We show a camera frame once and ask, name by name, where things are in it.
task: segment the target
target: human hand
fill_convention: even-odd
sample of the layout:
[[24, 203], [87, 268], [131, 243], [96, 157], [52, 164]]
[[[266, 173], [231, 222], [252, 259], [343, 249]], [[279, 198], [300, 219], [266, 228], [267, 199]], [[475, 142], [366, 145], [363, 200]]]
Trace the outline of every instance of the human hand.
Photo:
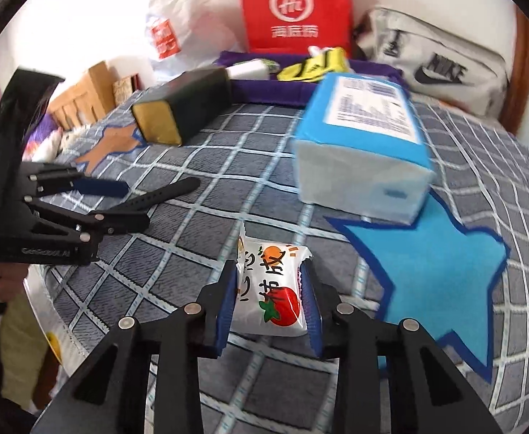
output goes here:
[[0, 263], [0, 301], [13, 300], [23, 290], [28, 264]]

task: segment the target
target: yellow package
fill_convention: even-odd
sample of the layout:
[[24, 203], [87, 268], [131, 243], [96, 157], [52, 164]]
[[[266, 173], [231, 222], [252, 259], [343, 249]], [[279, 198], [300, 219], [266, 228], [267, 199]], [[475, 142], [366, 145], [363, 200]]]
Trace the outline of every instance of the yellow package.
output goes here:
[[324, 51], [315, 57], [296, 63], [283, 69], [277, 78], [280, 81], [315, 82], [323, 79], [328, 72], [348, 73], [349, 62], [342, 47]]

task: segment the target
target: red paper bag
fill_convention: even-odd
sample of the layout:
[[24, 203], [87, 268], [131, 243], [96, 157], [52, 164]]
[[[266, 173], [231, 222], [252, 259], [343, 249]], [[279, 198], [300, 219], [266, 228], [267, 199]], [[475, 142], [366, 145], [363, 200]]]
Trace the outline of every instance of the red paper bag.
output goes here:
[[242, 0], [251, 52], [350, 49], [351, 0]]

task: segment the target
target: gray bag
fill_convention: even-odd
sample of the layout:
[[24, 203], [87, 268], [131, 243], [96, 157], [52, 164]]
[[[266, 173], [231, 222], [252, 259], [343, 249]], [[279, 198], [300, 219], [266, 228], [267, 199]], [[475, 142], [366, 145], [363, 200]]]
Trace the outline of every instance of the gray bag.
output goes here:
[[499, 116], [508, 84], [501, 55], [393, 9], [377, 7], [369, 16], [371, 59], [402, 70], [412, 91]]

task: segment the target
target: orange star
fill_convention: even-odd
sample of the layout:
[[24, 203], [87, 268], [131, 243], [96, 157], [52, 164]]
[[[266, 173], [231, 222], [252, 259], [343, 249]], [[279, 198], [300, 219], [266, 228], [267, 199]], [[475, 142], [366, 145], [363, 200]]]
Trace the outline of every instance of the orange star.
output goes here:
[[85, 172], [90, 174], [100, 162], [110, 154], [131, 152], [138, 146], [143, 146], [139, 139], [133, 137], [136, 125], [126, 127], [106, 127], [102, 138], [88, 153], [76, 158], [75, 163], [87, 163]]

